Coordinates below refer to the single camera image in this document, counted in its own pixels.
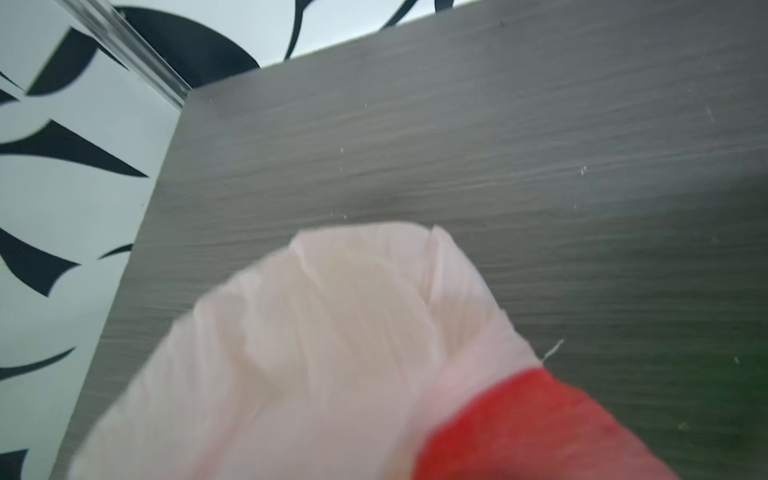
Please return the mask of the pink plastic bag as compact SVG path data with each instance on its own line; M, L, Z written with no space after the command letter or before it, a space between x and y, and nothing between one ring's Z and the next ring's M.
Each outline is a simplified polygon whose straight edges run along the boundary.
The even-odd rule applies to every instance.
M438 227L335 226L202 296L72 479L670 479Z

